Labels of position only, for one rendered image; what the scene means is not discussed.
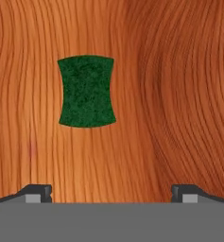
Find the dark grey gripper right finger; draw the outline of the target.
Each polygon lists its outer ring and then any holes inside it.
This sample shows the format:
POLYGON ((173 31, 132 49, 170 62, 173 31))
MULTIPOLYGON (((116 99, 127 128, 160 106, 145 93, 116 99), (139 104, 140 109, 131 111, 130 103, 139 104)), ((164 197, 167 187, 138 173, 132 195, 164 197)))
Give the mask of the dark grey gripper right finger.
POLYGON ((194 184, 173 184, 171 193, 171 201, 176 203, 224 203, 224 198, 210 195, 194 184))

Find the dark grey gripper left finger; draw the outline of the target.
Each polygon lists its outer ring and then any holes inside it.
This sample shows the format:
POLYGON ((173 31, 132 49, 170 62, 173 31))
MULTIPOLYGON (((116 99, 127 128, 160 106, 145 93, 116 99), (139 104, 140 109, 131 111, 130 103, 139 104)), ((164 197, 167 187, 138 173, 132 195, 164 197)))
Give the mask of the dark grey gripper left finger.
POLYGON ((50 203, 51 184, 28 184, 15 194, 0 198, 2 202, 50 203))

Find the green sponge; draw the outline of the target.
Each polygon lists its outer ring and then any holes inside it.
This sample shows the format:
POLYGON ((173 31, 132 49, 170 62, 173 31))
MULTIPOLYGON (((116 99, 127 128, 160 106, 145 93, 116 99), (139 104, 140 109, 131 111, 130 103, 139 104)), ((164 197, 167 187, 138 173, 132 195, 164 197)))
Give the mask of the green sponge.
POLYGON ((116 122, 111 100, 114 59, 95 55, 58 60, 63 99, 60 124, 97 128, 116 122))

